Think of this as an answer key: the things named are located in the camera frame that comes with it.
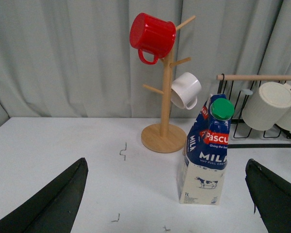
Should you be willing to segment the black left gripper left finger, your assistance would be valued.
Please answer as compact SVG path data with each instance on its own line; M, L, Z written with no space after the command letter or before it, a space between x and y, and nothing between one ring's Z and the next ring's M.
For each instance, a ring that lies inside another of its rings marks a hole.
M80 158L0 220L0 233L69 233L76 219L88 175Z

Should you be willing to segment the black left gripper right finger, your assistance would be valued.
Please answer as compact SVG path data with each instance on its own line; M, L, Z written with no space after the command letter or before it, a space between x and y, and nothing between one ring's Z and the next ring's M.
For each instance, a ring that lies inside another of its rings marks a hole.
M291 233L291 183L257 161L248 160L245 181L255 210L269 233Z

